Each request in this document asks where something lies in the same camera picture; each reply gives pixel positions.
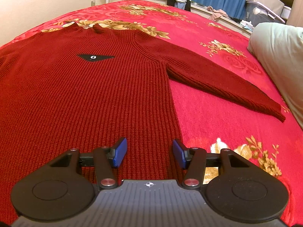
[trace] circular pad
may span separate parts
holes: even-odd
[[[47,167],[42,173],[37,170],[11,192],[18,215],[43,222],[72,217],[84,211],[94,197],[93,185],[67,167]]]
[[[257,167],[232,168],[211,180],[205,195],[217,213],[244,223],[278,218],[288,202],[280,180]]]
[[[58,180],[46,180],[36,184],[33,194],[41,200],[56,200],[63,197],[68,191],[67,184]]]
[[[243,200],[256,201],[266,196],[267,189],[262,183],[246,180],[236,182],[232,186],[232,192]]]

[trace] compass logo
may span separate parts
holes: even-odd
[[[152,182],[148,182],[148,183],[145,183],[145,185],[150,188],[150,187],[154,186],[155,184]]]

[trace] sweater sleeve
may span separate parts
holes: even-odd
[[[193,51],[144,34],[136,42],[149,57],[165,62],[171,79],[284,122],[280,104],[255,85]]]
[[[5,46],[5,47],[1,48],[0,49],[0,57],[11,54],[11,53],[14,53],[14,52],[18,52],[20,49],[22,49],[25,46],[27,46],[28,44],[34,42],[34,40],[36,40],[42,34],[43,34],[43,32],[38,32],[38,33],[32,35],[31,37],[28,37],[26,39],[17,41],[13,44],[10,44],[8,46]]]

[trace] black triangular patch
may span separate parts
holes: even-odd
[[[96,55],[96,54],[78,54],[78,56],[90,62],[114,58],[114,56]]]

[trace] gold floral pattern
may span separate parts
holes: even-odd
[[[248,144],[243,144],[237,147],[234,151],[244,157],[247,160],[256,159],[259,163],[259,167],[274,177],[282,175],[281,170],[277,166],[277,154],[279,145],[272,145],[274,153],[271,153],[269,158],[268,150],[263,150],[262,142],[257,142],[256,139],[251,136],[246,137]],[[211,145],[211,153],[220,153],[221,149],[229,148],[220,138],[217,138],[216,143]],[[207,167],[205,170],[203,184],[209,183],[213,178],[218,176],[217,167]]]
[[[224,31],[228,31],[226,28],[224,28],[224,27],[222,27],[222,26],[220,26],[220,25],[216,25],[216,24],[214,24],[214,23],[212,23],[212,22],[207,23],[207,25],[208,25],[208,26],[217,27],[217,28],[219,28],[219,29],[221,29],[221,30],[224,30]]]
[[[146,15],[144,13],[144,10],[160,12],[160,13],[164,13],[164,14],[168,14],[168,15],[177,17],[177,18],[179,18],[181,20],[184,20],[188,23],[197,24],[196,22],[192,22],[190,20],[185,19],[186,18],[185,15],[179,14],[178,12],[172,12],[172,11],[169,11],[169,10],[164,9],[164,8],[157,8],[157,7],[151,7],[151,6],[141,6],[141,5],[136,5],[136,4],[123,5],[123,6],[120,6],[119,8],[129,10],[129,13],[134,14],[134,15]]]
[[[281,105],[281,107],[283,108],[283,111],[284,111],[285,113],[290,113],[290,109],[289,109],[288,106],[286,105],[286,102],[284,101],[283,97],[281,97],[281,98],[282,98],[283,102],[285,103],[284,106]]]
[[[210,57],[212,57],[214,54],[217,54],[218,51],[222,51],[222,50],[224,50],[224,51],[226,51],[226,52],[228,52],[228,53],[230,53],[232,55],[236,55],[236,56],[240,56],[241,55],[241,56],[246,57],[243,54],[243,52],[236,50],[235,48],[233,48],[229,44],[223,44],[223,43],[221,43],[221,42],[219,42],[217,40],[213,40],[213,41],[211,41],[208,44],[200,42],[200,45],[209,48],[209,50],[206,51],[206,52],[210,55]]]
[[[61,25],[61,27],[68,27],[74,23],[77,23],[78,26],[83,27],[84,29],[93,27],[95,24],[99,24],[103,28],[111,28],[111,29],[116,29],[116,30],[141,30],[153,37],[159,36],[162,38],[167,38],[170,39],[168,36],[168,32],[163,32],[163,31],[158,31],[156,27],[154,26],[146,26],[144,27],[144,23],[140,22],[127,22],[127,21],[114,21],[111,19],[105,19],[105,20],[79,20],[79,19],[71,19],[71,20],[66,20],[66,21],[59,21],[54,23],[54,25]],[[56,31],[60,30],[61,28],[50,28],[47,30],[42,30],[42,32],[51,32],[51,31]]]
[[[61,28],[50,28],[50,29],[46,29],[46,30],[41,30],[42,32],[52,32],[52,31],[58,31]]]
[[[290,113],[290,109],[287,106],[281,106],[285,113]]]
[[[262,149],[262,143],[256,142],[255,138],[251,136],[251,138],[246,137],[246,140],[249,143],[249,148],[253,152],[253,158],[258,159],[259,167],[262,168],[264,171],[269,173],[270,175],[274,177],[281,176],[282,173],[277,166],[277,154],[279,145],[272,145],[275,153],[272,153],[272,158],[269,158],[269,152],[268,150]]]

